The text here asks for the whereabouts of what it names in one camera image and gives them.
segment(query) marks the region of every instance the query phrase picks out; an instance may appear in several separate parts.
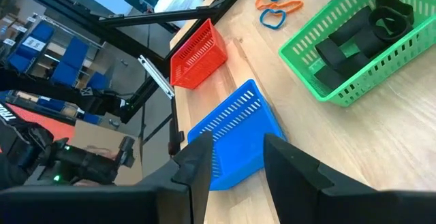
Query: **blue basket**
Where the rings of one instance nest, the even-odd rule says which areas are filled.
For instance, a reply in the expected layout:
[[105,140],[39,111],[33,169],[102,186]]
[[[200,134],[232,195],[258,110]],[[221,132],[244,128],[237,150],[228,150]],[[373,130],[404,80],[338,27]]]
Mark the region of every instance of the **blue basket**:
[[213,133],[211,190],[226,190],[264,167],[265,133],[285,140],[268,103],[254,80],[248,80],[189,133],[191,143],[201,133]]

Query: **orange rubber band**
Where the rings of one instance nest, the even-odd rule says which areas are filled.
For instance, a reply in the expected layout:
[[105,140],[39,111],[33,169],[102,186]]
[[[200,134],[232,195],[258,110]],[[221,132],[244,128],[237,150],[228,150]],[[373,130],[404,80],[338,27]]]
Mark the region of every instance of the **orange rubber band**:
[[265,4],[261,4],[261,0],[256,0],[256,2],[255,2],[255,6],[258,10],[265,10],[267,8],[269,8],[269,9],[282,9],[282,8],[285,8],[285,7],[290,6],[290,5],[295,5],[295,6],[291,9],[286,10],[285,11],[286,14],[290,14],[292,12],[299,10],[304,5],[304,3],[301,0],[291,0],[291,1],[288,1],[285,3],[272,2],[272,3],[265,3]]

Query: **floor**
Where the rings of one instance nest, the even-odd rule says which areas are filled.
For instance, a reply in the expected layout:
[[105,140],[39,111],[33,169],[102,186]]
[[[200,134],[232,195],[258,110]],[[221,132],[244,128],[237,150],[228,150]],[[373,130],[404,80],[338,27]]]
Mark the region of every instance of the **floor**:
[[[133,10],[130,15],[137,15],[139,12]],[[173,34],[167,32],[159,25],[142,25],[134,27],[121,28],[124,33],[130,35],[140,43],[160,54],[166,56],[170,51],[169,43]],[[120,94],[134,93],[139,86],[144,82],[146,72],[139,62],[116,49],[110,44],[106,44],[103,50],[97,54],[91,69],[96,71],[106,72],[113,68],[114,74],[112,77],[112,89]],[[164,119],[171,113],[170,100],[159,89],[145,104],[145,124],[144,138],[146,138]],[[140,110],[128,124],[120,124],[117,129],[120,132],[127,133],[133,136],[139,136],[141,126],[142,111]],[[119,121],[117,117],[107,115],[104,117],[102,126],[114,129],[109,123],[109,120]],[[153,138],[148,141],[143,147],[143,173],[144,176],[154,172],[168,161],[168,146],[169,141],[169,125],[162,128]]]

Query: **red basket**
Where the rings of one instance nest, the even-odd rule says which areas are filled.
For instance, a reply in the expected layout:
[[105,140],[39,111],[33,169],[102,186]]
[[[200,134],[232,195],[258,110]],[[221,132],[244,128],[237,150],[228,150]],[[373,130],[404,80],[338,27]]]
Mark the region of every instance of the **red basket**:
[[222,36],[207,19],[171,58],[171,85],[195,89],[227,58]]

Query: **green basket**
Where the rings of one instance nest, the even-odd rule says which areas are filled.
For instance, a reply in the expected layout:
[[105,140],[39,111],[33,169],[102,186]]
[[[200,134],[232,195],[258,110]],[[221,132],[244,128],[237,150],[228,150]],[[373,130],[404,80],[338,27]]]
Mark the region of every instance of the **green basket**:
[[[361,8],[369,5],[374,9],[375,0],[332,0],[280,48],[280,57],[319,101],[349,106],[436,42],[436,0],[401,1],[414,7],[413,31],[375,57],[334,91],[314,76],[325,65],[315,45],[336,31]],[[352,41],[343,44],[341,49],[347,57],[359,51]]]

